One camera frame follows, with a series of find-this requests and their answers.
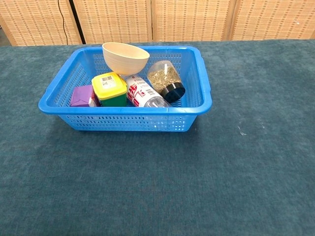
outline plastic bottle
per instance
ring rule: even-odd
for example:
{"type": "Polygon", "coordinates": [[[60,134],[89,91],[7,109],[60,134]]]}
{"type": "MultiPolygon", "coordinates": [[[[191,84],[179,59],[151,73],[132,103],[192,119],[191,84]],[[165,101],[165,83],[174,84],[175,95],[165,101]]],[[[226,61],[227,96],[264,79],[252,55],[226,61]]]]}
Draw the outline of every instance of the plastic bottle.
{"type": "Polygon", "coordinates": [[[171,107],[147,82],[137,75],[123,77],[127,84],[127,98],[136,107],[171,107]]]}

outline jar lid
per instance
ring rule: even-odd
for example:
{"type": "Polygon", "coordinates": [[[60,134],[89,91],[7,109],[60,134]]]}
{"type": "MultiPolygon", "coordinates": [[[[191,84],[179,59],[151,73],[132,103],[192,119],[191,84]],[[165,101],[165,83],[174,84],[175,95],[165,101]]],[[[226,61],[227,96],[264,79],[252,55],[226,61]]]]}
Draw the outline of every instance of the jar lid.
{"type": "Polygon", "coordinates": [[[161,91],[160,95],[169,103],[176,102],[185,94],[185,88],[182,83],[172,83],[161,91]]]}

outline yellow container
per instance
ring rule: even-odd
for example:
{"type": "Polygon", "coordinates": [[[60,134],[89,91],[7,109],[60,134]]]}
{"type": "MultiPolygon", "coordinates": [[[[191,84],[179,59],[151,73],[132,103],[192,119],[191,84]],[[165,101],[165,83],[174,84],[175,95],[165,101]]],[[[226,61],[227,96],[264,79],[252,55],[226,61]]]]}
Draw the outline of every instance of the yellow container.
{"type": "Polygon", "coordinates": [[[125,107],[127,103],[127,84],[115,72],[95,76],[92,86],[101,106],[125,107]]]}

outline rattan divider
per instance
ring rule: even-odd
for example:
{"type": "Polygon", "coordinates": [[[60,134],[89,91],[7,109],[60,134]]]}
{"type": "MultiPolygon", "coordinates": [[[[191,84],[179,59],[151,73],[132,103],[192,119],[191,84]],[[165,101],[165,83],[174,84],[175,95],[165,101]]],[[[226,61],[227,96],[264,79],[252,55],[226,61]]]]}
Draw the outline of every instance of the rattan divider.
{"type": "MultiPolygon", "coordinates": [[[[66,0],[60,9],[68,44],[81,44],[66,0]]],[[[0,0],[0,25],[12,46],[66,44],[57,0],[0,0]]]]}
{"type": "Polygon", "coordinates": [[[154,41],[226,40],[234,0],[152,0],[154,41]]]}
{"type": "Polygon", "coordinates": [[[75,0],[87,44],[152,41],[150,0],[75,0]]]}
{"type": "Polygon", "coordinates": [[[237,0],[229,39],[309,39],[315,0],[237,0]]]}

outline yellow lid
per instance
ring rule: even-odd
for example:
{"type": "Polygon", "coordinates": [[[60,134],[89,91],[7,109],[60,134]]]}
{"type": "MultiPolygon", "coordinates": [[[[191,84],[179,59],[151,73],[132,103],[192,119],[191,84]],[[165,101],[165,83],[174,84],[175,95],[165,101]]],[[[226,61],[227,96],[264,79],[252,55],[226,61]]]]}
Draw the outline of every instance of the yellow lid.
{"type": "Polygon", "coordinates": [[[107,100],[127,93],[127,84],[115,72],[95,76],[92,86],[99,100],[107,100]]]}

